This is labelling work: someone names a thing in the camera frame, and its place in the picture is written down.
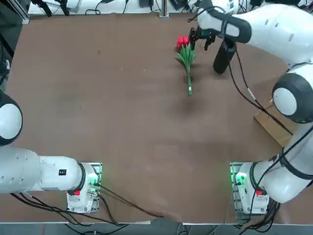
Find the cable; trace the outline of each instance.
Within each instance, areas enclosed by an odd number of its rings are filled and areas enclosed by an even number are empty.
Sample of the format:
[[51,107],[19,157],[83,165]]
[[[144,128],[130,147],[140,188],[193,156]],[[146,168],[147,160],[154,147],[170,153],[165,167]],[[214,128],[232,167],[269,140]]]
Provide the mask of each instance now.
[[90,215],[87,215],[87,214],[81,214],[81,213],[77,213],[77,212],[72,212],[72,211],[65,211],[65,210],[54,210],[54,209],[50,209],[50,208],[47,208],[47,207],[44,207],[44,206],[38,206],[38,205],[34,205],[32,203],[29,203],[23,199],[21,199],[20,197],[18,197],[17,195],[15,195],[14,193],[11,193],[11,195],[13,197],[15,197],[17,200],[19,200],[20,202],[23,202],[24,204],[27,204],[29,206],[32,206],[32,207],[35,207],[35,208],[39,208],[39,209],[42,209],[42,210],[45,210],[45,211],[51,211],[51,212],[61,212],[61,213],[70,213],[70,214],[78,214],[80,216],[83,216],[83,217],[87,217],[87,218],[90,218],[90,219],[95,219],[95,220],[99,220],[99,221],[102,221],[102,222],[106,222],[106,223],[109,223],[109,224],[113,224],[112,222],[109,222],[105,219],[102,219],[102,218],[97,218],[97,217],[94,217],[94,216],[90,216]]
[[98,195],[98,197],[103,201],[103,203],[104,203],[104,205],[105,205],[105,207],[106,207],[106,209],[107,209],[107,211],[108,211],[109,217],[110,217],[111,221],[113,222],[113,224],[116,225],[116,226],[119,226],[119,227],[124,226],[124,224],[118,224],[118,223],[114,220],[114,218],[113,218],[113,216],[112,216],[112,214],[111,214],[111,211],[110,211],[110,209],[109,209],[109,205],[108,205],[107,201],[104,199],[104,197],[103,197],[102,195]]
[[110,234],[113,234],[121,229],[124,229],[125,227],[129,226],[129,224],[125,224],[123,227],[120,227],[116,230],[113,230],[112,232],[109,232],[109,233],[102,233],[102,232],[99,232],[99,231],[87,231],[87,232],[84,232],[84,233],[81,233],[79,231],[77,231],[76,229],[73,229],[71,226],[67,225],[67,224],[64,224],[65,226],[67,226],[69,229],[71,229],[72,231],[80,234],[80,235],[86,235],[86,234],[100,234],[100,235],[110,235]]
[[254,101],[258,104],[258,109],[260,109],[261,111],[263,111],[264,113],[266,113],[267,115],[269,115],[278,125],[280,125],[285,131],[287,131],[290,135],[293,135],[293,133],[284,125],[282,124],[276,117],[274,117],[272,114],[270,114],[260,103],[259,101],[255,98],[255,96],[253,95],[252,91],[250,90],[247,82],[246,82],[246,78],[245,78],[245,75],[244,75],[244,71],[243,71],[243,66],[242,66],[242,63],[241,63],[241,59],[239,57],[239,53],[238,51],[236,50],[236,55],[237,55],[237,59],[238,59],[238,62],[239,62],[239,67],[240,67],[240,71],[241,71],[241,74],[242,74],[242,77],[243,77],[243,80],[244,80],[244,84],[248,90],[248,92],[250,93],[251,97],[254,99]]
[[[260,184],[260,182],[262,181],[263,177],[284,157],[286,156],[294,147],[296,147],[311,131],[313,130],[313,126],[308,130],[306,131],[306,133],[301,136],[290,148],[288,148],[285,152],[284,152],[284,149],[282,151],[282,153],[280,154],[280,156],[278,157],[278,159],[266,170],[264,171],[264,173],[262,174],[259,182],[257,183],[257,187],[258,185]],[[253,194],[253,197],[252,197],[252,202],[251,202],[251,210],[250,210],[250,214],[249,214],[249,219],[251,217],[251,213],[252,213],[252,206],[253,206],[253,200],[254,200],[254,196],[255,196],[255,191],[254,191],[254,194]]]
[[242,9],[243,10],[243,12],[246,12],[246,8],[244,8],[244,0],[243,0],[243,2],[240,4],[240,2],[238,3],[239,4],[239,9],[238,9],[238,11],[237,11],[237,14],[239,13],[239,11],[240,11],[240,9]]
[[239,233],[238,235],[243,234],[245,231],[247,231],[248,229],[244,229],[243,231],[241,231],[241,233]]
[[189,1],[185,4],[184,8],[181,10],[181,13],[182,13],[185,9],[188,10],[189,12],[192,12],[192,11],[191,11],[191,8],[190,8],[190,6],[189,6],[190,1],[191,1],[191,0],[189,0]]
[[181,229],[181,232],[180,232],[179,235],[189,235],[189,234],[188,234],[188,231],[187,231],[187,228],[186,228],[185,225],[183,225],[183,223],[179,223],[179,225],[178,225],[178,227],[177,227],[176,235],[178,235],[178,233],[179,233],[179,228],[181,227],[181,225],[182,225],[182,229]]
[[94,13],[95,13],[96,15],[101,15],[101,11],[99,11],[97,8],[98,8],[98,6],[99,6],[100,4],[102,4],[102,3],[104,3],[103,0],[100,1],[100,2],[96,5],[96,8],[95,8],[95,9],[87,9],[87,10],[85,11],[85,15],[87,15],[87,12],[89,12],[89,11],[94,11]]
[[124,10],[123,10],[123,14],[125,13],[126,6],[127,6],[128,1],[129,1],[129,0],[126,0],[126,1],[125,1],[125,7],[124,7]]
[[78,222],[71,214],[69,214],[68,212],[65,212],[65,214],[69,215],[69,216],[76,222],[76,223],[73,223],[73,222],[70,221],[68,218],[66,218],[64,215],[62,215],[60,212],[57,212],[57,211],[55,210],[55,209],[57,209],[57,210],[62,210],[62,209],[60,209],[60,208],[58,208],[58,207],[49,206],[49,205],[47,205],[46,203],[44,203],[44,202],[42,202],[41,200],[39,200],[38,198],[36,198],[35,196],[31,196],[31,197],[34,198],[35,200],[37,200],[37,201],[40,202],[40,203],[37,203],[37,202],[34,202],[34,201],[28,199],[28,198],[27,198],[24,194],[22,194],[22,193],[20,193],[20,195],[21,195],[26,201],[28,201],[29,203],[33,203],[33,204],[39,205],[39,206],[46,206],[46,207],[48,207],[48,208],[54,210],[54,212],[56,212],[57,214],[59,214],[60,216],[62,216],[64,219],[66,219],[66,220],[67,220],[69,223],[71,223],[71,224],[74,224],[74,225],[81,225],[81,226],[84,226],[84,227],[89,227],[89,226],[91,226],[91,224],[89,224],[89,225],[81,224],[81,223]]
[[[39,7],[37,4],[36,4],[36,7],[38,7],[46,15],[46,13],[42,10],[42,8]],[[56,13],[60,9],[60,7],[61,5],[59,5],[58,9],[56,9],[51,15],[54,15],[54,13]]]
[[[273,224],[274,218],[275,218],[279,208],[280,208],[280,203],[275,202],[274,200],[271,200],[271,202],[268,205],[267,213],[264,216],[264,218],[262,219],[262,221],[260,221],[257,224],[250,225],[250,226],[246,227],[246,229],[255,230],[259,233],[267,232],[268,230],[270,230],[270,228]],[[259,228],[261,228],[265,225],[268,225],[268,224],[269,224],[269,227],[267,229],[265,229],[264,231],[258,230]],[[234,225],[234,227],[237,229],[241,229],[242,225]]]
[[191,6],[191,10],[190,10],[190,13],[193,13],[193,11],[194,11],[194,8],[196,7],[196,4],[194,3],[194,4],[192,4],[192,6]]
[[193,227],[194,227],[194,226],[191,225],[191,228],[190,228],[189,232],[187,233],[187,235],[190,235],[190,232],[191,232],[191,230],[192,230]]
[[212,233],[215,234],[215,231],[216,231],[220,226],[225,226],[226,221],[227,221],[227,218],[228,218],[228,213],[229,213],[230,204],[231,204],[232,199],[233,199],[233,196],[234,196],[234,194],[233,194],[234,189],[235,189],[235,183],[234,183],[234,186],[233,186],[233,188],[232,188],[232,190],[231,190],[231,195],[230,195],[230,199],[229,199],[229,202],[228,202],[227,212],[226,212],[226,216],[225,216],[225,220],[224,220],[223,224],[219,224],[216,228],[215,228],[215,226],[213,226],[213,230],[210,231],[208,235],[212,235]]
[[158,7],[158,10],[161,12],[161,8],[160,8],[160,6],[158,5],[157,0],[156,0],[156,5],[157,5],[157,7]]
[[126,200],[125,198],[123,198],[123,197],[117,195],[115,192],[111,191],[110,189],[108,189],[108,188],[106,188],[106,187],[104,187],[104,186],[102,186],[102,185],[100,185],[100,184],[95,183],[95,184],[93,184],[93,185],[99,186],[99,187],[105,189],[105,190],[108,191],[109,193],[113,194],[114,196],[118,197],[118,198],[121,199],[122,201],[124,201],[124,202],[126,202],[127,204],[129,204],[130,206],[133,206],[133,207],[137,208],[138,210],[140,210],[140,211],[142,211],[142,212],[144,212],[144,213],[146,213],[146,214],[148,214],[148,215],[151,215],[151,216],[154,216],[154,217],[157,217],[157,218],[164,218],[164,216],[161,216],[161,215],[154,214],[154,213],[151,213],[151,212],[149,212],[149,211],[146,211],[145,209],[143,209],[143,208],[137,206],[136,204],[134,204],[134,203],[132,203],[132,202],[130,202],[130,201],[128,201],[128,200]]

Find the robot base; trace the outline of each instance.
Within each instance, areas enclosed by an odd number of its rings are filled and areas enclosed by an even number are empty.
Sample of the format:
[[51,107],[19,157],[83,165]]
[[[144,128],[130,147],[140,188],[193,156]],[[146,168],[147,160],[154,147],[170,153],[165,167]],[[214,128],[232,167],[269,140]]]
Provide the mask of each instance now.
[[[255,192],[249,179],[249,171],[252,163],[230,163],[230,173],[233,186],[233,197],[238,223],[245,223],[249,218],[251,201]],[[269,196],[255,195],[251,218],[267,212]]]
[[67,192],[67,210],[77,213],[93,213],[99,211],[100,187],[94,186],[93,183],[101,183],[102,163],[85,163],[83,165],[86,178],[83,188],[74,195]]

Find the metal frame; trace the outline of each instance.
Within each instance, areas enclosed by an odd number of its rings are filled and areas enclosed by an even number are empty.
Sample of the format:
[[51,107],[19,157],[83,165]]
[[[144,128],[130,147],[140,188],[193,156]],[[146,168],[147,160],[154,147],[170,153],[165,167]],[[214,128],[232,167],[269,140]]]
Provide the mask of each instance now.
[[[236,212],[236,219],[238,224],[245,224],[249,221],[249,215],[244,214],[243,206],[241,204],[241,198],[238,192],[237,186],[234,184],[236,181],[236,175],[240,170],[240,167],[245,162],[231,162],[230,163],[230,175],[231,175],[231,183],[233,188],[233,199],[235,204],[235,212]],[[250,218],[258,217],[257,214],[252,214]]]
[[[87,163],[93,167],[95,173],[98,175],[99,177],[98,183],[100,184],[101,178],[102,178],[102,163],[101,162],[87,162]],[[99,207],[100,207],[100,199],[99,197],[97,197],[93,200],[91,212],[98,212],[100,209]]]
[[161,12],[159,17],[164,19],[170,18],[170,15],[167,11],[167,0],[162,0]]
[[29,15],[27,11],[21,6],[18,0],[7,0],[16,14],[22,19],[22,24],[29,23]]

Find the wooden board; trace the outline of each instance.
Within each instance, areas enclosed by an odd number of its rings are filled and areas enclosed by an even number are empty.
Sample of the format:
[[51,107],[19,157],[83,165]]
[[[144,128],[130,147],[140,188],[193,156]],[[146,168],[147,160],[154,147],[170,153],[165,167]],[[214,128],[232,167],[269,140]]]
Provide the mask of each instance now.
[[[267,107],[268,113],[276,117],[288,130],[294,133],[298,124],[283,116],[274,106],[273,103],[266,103],[263,107]],[[267,130],[267,132],[282,146],[285,147],[291,135],[278,125],[269,115],[259,111],[254,118]]]
[[[197,43],[193,95],[176,60],[178,35],[196,23],[149,15],[32,18],[22,28],[7,92],[24,127],[15,146],[40,155],[101,161],[107,187],[149,211],[193,223],[223,223],[231,195],[230,161],[268,159],[280,146],[253,118],[226,72]],[[238,45],[245,75],[263,100],[286,67]],[[232,68],[243,88],[238,62]],[[37,193],[65,207],[59,192]],[[281,223],[313,224],[312,188],[282,208]],[[63,221],[57,214],[0,196],[1,222]],[[152,219],[108,199],[117,221]],[[104,207],[97,214],[107,217]],[[235,222],[230,211],[227,222]]]

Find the green stem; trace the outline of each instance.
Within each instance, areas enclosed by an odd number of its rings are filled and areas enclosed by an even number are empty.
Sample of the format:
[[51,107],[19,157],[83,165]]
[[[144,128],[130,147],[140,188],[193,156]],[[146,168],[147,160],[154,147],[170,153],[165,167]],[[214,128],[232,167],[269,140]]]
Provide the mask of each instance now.
[[191,77],[190,77],[190,72],[187,71],[187,82],[188,82],[188,96],[191,96]]

